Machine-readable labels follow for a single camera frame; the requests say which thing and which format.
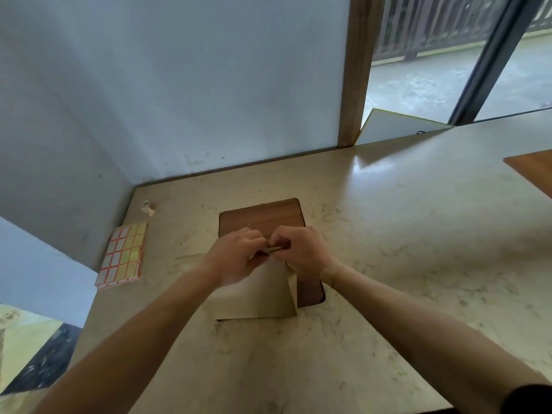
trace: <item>marble countertop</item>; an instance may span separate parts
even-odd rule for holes
[[[217,238],[219,213],[300,200],[342,261],[430,302],[552,378],[552,201],[502,162],[550,147],[485,122],[140,187],[142,278],[99,292],[73,363]],[[405,413],[446,401],[344,299],[283,320],[199,310],[132,413]]]

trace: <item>railing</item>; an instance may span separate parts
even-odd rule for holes
[[[373,61],[415,58],[420,52],[486,41],[506,0],[383,0]],[[552,0],[528,32],[552,28]]]

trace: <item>outdoor ground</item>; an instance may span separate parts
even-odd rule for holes
[[[372,108],[447,122],[482,47],[372,66],[364,120]],[[477,120],[552,106],[552,35],[523,39]]]

